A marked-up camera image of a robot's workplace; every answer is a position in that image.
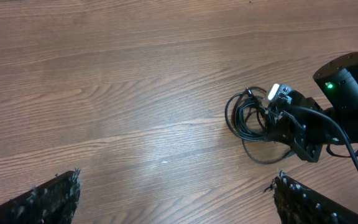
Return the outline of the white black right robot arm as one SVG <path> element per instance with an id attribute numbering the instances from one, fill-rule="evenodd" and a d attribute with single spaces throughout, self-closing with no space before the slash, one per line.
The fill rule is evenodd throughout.
<path id="1" fill-rule="evenodd" d="M 274 84 L 263 103 L 270 115 L 266 139 L 290 146 L 308 162 L 318 161 L 323 145 L 343 145 L 340 131 L 349 142 L 358 143 L 358 52 L 323 65 L 313 79 L 330 108 L 322 109 L 313 98 L 285 84 Z"/>

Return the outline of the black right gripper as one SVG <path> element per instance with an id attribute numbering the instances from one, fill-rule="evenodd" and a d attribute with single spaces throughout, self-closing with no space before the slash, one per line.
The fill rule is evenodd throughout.
<path id="1" fill-rule="evenodd" d="M 318 162 L 322 146 L 337 139 L 336 128 L 323 118 L 324 111 L 314 99 L 295 90 L 290 96 L 290 104 L 283 99 L 273 103 L 264 99 L 265 114 L 270 116 L 265 139 L 286 144 L 302 161 Z"/>

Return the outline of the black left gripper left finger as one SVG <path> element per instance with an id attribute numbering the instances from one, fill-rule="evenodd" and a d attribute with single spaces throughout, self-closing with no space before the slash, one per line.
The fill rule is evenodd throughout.
<path id="1" fill-rule="evenodd" d="M 0 224 L 71 223 L 80 201 L 81 170 L 69 170 L 0 205 Z"/>

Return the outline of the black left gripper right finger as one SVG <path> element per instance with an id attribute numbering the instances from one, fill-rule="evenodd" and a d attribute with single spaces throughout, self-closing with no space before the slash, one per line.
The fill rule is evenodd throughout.
<path id="1" fill-rule="evenodd" d="M 358 224 L 358 214 L 292 179 L 280 170 L 266 188 L 282 223 Z"/>

